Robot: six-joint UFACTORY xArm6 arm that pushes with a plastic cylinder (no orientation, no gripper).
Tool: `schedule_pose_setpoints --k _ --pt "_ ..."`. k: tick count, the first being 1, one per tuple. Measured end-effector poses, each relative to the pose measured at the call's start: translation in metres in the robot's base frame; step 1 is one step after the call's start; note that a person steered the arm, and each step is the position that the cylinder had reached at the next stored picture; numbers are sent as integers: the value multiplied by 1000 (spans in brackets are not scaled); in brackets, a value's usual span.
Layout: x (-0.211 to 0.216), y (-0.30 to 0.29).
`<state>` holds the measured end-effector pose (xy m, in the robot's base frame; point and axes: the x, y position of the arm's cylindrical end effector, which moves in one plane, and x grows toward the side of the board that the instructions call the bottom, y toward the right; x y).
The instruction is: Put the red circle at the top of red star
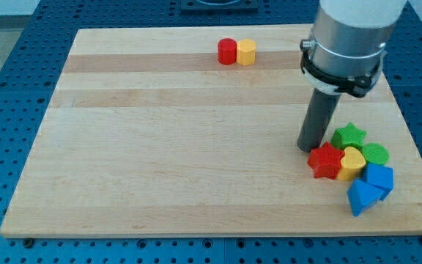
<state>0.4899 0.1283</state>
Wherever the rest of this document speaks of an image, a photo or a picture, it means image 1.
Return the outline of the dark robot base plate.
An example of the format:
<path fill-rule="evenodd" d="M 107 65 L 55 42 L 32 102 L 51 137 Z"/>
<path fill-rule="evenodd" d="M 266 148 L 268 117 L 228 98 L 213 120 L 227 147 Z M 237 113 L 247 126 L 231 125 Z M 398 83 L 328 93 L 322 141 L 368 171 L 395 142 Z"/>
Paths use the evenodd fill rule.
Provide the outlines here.
<path fill-rule="evenodd" d="M 255 11 L 259 0 L 179 0 L 181 12 Z"/>

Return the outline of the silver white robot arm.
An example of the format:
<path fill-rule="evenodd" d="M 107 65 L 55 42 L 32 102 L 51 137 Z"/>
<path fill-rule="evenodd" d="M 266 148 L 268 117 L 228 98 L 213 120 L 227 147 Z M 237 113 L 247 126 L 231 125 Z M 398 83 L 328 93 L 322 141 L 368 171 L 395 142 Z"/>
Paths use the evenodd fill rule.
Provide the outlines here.
<path fill-rule="evenodd" d="M 389 37 L 406 0 L 320 0 L 300 42 L 303 75 L 326 95 L 364 97 L 378 81 Z"/>

